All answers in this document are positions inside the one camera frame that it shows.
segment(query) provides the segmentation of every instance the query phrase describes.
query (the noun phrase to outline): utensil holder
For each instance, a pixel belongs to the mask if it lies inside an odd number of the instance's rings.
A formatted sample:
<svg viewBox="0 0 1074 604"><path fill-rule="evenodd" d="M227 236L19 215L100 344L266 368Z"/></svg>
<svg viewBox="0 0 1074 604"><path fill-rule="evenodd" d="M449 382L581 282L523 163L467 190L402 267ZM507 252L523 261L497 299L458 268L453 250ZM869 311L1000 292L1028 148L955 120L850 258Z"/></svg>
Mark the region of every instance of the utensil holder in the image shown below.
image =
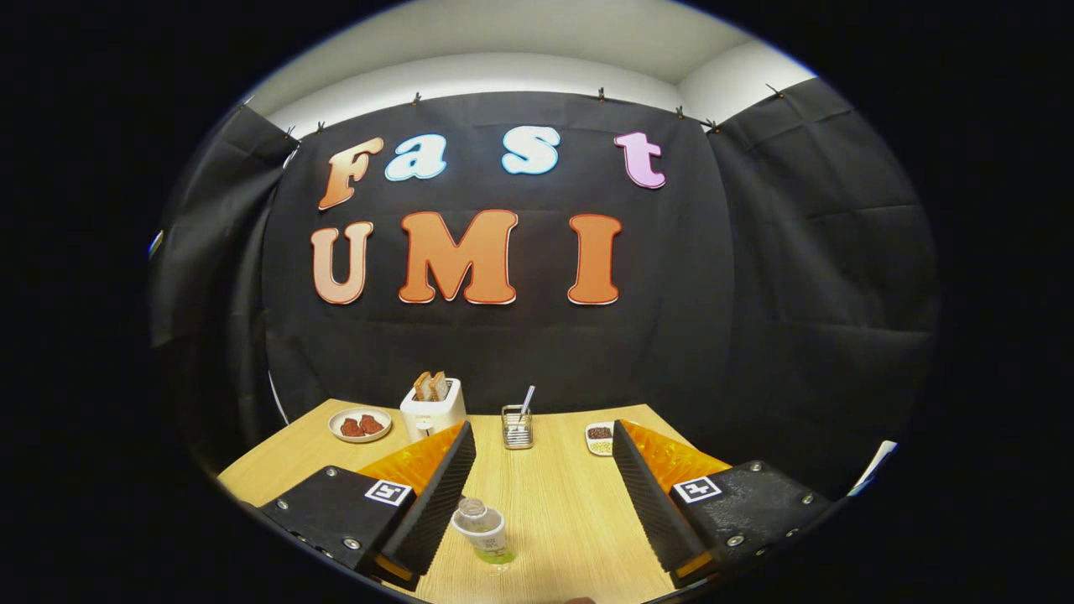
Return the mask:
<svg viewBox="0 0 1074 604"><path fill-rule="evenodd" d="M504 446L528 449L534 446L533 412L522 413L522 405L504 405L499 412L504 426Z"/></svg>

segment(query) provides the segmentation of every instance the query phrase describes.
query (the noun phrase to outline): bread slice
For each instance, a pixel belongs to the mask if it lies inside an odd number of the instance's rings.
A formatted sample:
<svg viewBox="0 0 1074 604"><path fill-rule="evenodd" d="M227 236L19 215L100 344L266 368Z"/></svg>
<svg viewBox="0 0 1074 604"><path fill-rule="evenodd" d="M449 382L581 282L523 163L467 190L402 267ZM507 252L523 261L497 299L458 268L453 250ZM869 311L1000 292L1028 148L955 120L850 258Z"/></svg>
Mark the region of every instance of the bread slice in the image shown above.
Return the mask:
<svg viewBox="0 0 1074 604"><path fill-rule="evenodd" d="M448 378L442 371L433 376L432 390L434 401L448 400Z"/></svg>
<svg viewBox="0 0 1074 604"><path fill-rule="evenodd" d="M429 372L424 372L418 376L418 379L413 380L413 400L416 401L427 401L431 397L432 389L429 385Z"/></svg>

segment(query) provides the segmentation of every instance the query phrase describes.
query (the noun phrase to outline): red food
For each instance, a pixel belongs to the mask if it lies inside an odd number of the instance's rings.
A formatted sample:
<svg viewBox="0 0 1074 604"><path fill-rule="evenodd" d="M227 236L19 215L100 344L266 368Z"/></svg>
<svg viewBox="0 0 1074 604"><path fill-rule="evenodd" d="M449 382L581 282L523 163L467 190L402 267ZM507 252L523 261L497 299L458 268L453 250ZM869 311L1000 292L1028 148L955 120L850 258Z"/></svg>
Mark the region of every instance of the red food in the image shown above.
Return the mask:
<svg viewBox="0 0 1074 604"><path fill-rule="evenodd" d="M354 418L348 417L344 420L343 426L339 428L339 432L344 436L365 436L365 430L362 426L354 420Z"/></svg>
<svg viewBox="0 0 1074 604"><path fill-rule="evenodd" d="M384 427L378 423L377 420L374 419L372 415L363 415L362 421L361 423L359 423L359 427L361 427L362 430L365 430L366 434L376 434L377 432L380 432L381 430L384 429Z"/></svg>

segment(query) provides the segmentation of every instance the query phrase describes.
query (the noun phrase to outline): plastic bottle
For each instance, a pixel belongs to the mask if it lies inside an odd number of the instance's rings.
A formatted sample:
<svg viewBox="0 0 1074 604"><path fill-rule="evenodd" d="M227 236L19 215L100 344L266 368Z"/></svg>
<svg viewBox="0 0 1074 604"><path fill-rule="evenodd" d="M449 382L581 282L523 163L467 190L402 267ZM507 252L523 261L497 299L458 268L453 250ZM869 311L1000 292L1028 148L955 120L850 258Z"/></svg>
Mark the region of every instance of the plastic bottle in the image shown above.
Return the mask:
<svg viewBox="0 0 1074 604"><path fill-rule="evenodd" d="M477 557L490 564L506 564L514 560L514 552L507 546L504 535L504 517L481 500L465 498L452 519L474 546Z"/></svg>

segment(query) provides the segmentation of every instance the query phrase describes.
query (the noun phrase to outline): white plate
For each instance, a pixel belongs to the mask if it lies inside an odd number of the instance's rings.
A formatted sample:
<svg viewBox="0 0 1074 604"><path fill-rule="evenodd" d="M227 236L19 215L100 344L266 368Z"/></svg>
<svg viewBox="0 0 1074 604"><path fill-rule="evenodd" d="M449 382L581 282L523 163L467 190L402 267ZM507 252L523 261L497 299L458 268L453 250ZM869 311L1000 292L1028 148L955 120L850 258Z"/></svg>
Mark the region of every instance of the white plate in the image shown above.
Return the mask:
<svg viewBox="0 0 1074 604"><path fill-rule="evenodd" d="M372 415L373 419L376 419L378 423L384 427L384 429L376 434L367 434L365 436L344 436L343 432L339 431L343 428L343 422L346 421L347 418L352 417L354 418L354 421L361 423L363 415ZM329 420L329 431L335 434L336 438L348 443L372 443L377 438L383 438L384 434L388 434L391 429L391 416L380 409L369 407L353 407L345 409L333 415L332 419Z"/></svg>
<svg viewBox="0 0 1074 604"><path fill-rule="evenodd" d="M605 454L605 452L597 452L597 451L593 450L593 444L594 443L609 443L610 444L611 443L611 438L590 438L590 429L591 428L607 428L608 430L614 430L615 429L615 422L614 421L597 421L596 423L591 423L591 425L589 425L589 426L585 427L585 447L587 449L590 449L590 452L593 454L593 455L598 455L600 457L611 457L610 452L606 452Z"/></svg>

